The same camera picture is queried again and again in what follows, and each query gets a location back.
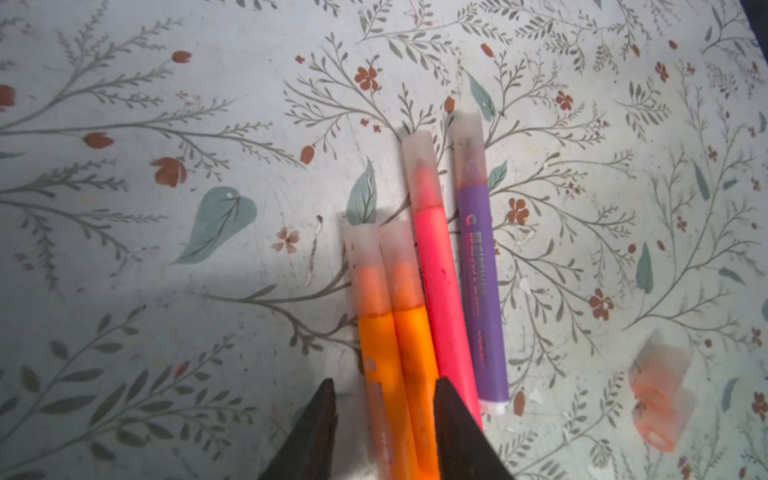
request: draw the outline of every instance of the orange highlighter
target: orange highlighter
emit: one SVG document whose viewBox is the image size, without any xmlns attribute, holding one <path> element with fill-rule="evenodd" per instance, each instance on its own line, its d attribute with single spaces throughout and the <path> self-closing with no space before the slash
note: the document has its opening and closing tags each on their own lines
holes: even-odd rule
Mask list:
<svg viewBox="0 0 768 480">
<path fill-rule="evenodd" d="M 411 223 L 397 220 L 379 228 L 389 297 L 395 316 L 402 374 L 421 480 L 439 480 L 435 439 L 435 384 L 440 378 L 424 303 Z"/>
<path fill-rule="evenodd" d="M 357 310 L 379 477 L 417 480 L 419 464 L 379 247 L 379 230 L 372 224 L 351 227 L 344 232 L 344 246 Z"/>
</svg>

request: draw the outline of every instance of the translucent cap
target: translucent cap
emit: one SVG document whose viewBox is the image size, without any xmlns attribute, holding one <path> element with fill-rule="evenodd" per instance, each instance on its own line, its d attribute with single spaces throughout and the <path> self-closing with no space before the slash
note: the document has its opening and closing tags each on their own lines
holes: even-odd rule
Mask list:
<svg viewBox="0 0 768 480">
<path fill-rule="evenodd" d="M 667 408 L 683 383 L 690 361 L 690 349 L 666 343 L 654 330 L 629 370 L 632 391 L 648 405 Z"/>
<path fill-rule="evenodd" d="M 662 452 L 674 452 L 696 403 L 696 396 L 685 387 L 680 387 L 670 405 L 663 408 L 641 399 L 632 411 L 634 426 L 648 445 Z"/>
<path fill-rule="evenodd" d="M 488 183 L 480 114 L 457 114 L 450 128 L 456 188 Z"/>
<path fill-rule="evenodd" d="M 411 223 L 397 220 L 379 228 L 392 308 L 396 312 L 424 306 Z"/>
<path fill-rule="evenodd" d="M 348 228 L 344 232 L 344 246 L 358 319 L 392 312 L 376 225 Z"/>
<path fill-rule="evenodd" d="M 417 131 L 402 141 L 402 156 L 406 163 L 408 192 L 414 212 L 442 207 L 442 192 L 437 176 L 437 158 L 432 149 L 432 135 Z"/>
</svg>

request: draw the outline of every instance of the floral pattern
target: floral pattern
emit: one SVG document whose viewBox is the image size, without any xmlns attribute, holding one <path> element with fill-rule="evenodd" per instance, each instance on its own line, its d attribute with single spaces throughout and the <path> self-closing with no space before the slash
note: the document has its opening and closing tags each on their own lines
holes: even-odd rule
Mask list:
<svg viewBox="0 0 768 480">
<path fill-rule="evenodd" d="M 768 65 L 737 0 L 3 7 L 0 480 L 253 477 L 326 376 L 335 474 L 371 478 L 340 232 L 408 218 L 399 144 L 428 131 L 457 233 L 467 110 L 508 470 L 768 476 Z M 693 353 L 671 454 L 624 375 L 656 328 Z"/>
</svg>

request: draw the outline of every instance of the purple highlighter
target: purple highlighter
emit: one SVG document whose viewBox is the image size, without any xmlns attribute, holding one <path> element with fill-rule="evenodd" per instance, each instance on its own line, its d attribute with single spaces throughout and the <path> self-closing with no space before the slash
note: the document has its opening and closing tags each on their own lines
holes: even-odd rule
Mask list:
<svg viewBox="0 0 768 480">
<path fill-rule="evenodd" d="M 457 114 L 451 137 L 469 349 L 480 409 L 501 415 L 509 404 L 509 389 L 480 115 Z"/>
</svg>

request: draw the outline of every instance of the black object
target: black object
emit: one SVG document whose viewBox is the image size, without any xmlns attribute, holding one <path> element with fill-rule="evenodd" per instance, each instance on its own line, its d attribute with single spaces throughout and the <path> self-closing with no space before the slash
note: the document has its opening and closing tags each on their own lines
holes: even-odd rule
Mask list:
<svg viewBox="0 0 768 480">
<path fill-rule="evenodd" d="M 442 480 L 515 480 L 450 380 L 437 381 L 434 407 Z M 329 480 L 338 419 L 333 380 L 325 379 L 260 480 Z"/>
<path fill-rule="evenodd" d="M 435 387 L 435 432 L 442 480 L 514 480 L 447 378 Z"/>
<path fill-rule="evenodd" d="M 338 420 L 333 380 L 325 379 L 260 480 L 328 480 Z"/>
</svg>

